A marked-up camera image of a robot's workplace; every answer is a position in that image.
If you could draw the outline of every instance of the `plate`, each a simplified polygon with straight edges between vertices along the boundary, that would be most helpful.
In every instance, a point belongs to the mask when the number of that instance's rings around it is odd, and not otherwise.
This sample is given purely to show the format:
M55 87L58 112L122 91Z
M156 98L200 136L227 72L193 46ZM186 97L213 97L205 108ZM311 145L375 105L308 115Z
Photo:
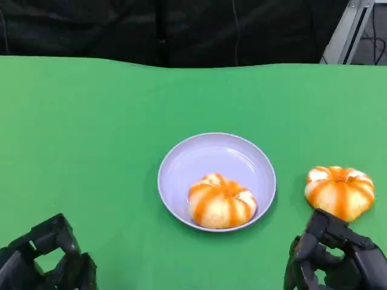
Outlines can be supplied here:
M234 228L211 229L196 224L189 215L188 191L205 175L220 173L248 188L258 203L252 219ZM235 231L256 222L272 204L276 177L261 149L241 137L206 133L177 144L158 171L158 192L166 208L180 221L203 231Z

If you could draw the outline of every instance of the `orange striped bun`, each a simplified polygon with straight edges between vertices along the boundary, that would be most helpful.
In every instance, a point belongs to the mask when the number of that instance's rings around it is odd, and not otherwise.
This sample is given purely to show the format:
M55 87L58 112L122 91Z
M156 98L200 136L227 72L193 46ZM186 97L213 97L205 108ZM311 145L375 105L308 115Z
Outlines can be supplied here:
M248 222L257 208L246 188L220 174L206 175L188 195L191 218L206 228L231 228Z
M352 222L374 202L374 184L353 168L317 166L308 173L305 198L314 208Z

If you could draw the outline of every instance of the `table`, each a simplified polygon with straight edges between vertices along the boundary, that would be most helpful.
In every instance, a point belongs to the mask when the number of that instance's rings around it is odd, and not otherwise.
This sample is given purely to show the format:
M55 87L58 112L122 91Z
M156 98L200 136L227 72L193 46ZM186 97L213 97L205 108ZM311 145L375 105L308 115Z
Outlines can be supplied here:
M0 57L0 245L62 212L100 289L282 289L290 242L312 214L305 176L339 164L374 178L376 203L352 228L387 251L386 73ZM193 230L158 197L167 151L213 131L254 142L276 170L272 207L234 233Z

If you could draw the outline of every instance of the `black curtain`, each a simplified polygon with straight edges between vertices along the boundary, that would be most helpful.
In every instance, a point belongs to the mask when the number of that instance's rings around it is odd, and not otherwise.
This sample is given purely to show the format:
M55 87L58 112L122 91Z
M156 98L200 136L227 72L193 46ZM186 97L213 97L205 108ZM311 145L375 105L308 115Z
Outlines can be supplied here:
M0 54L184 68L317 63L347 3L0 0Z

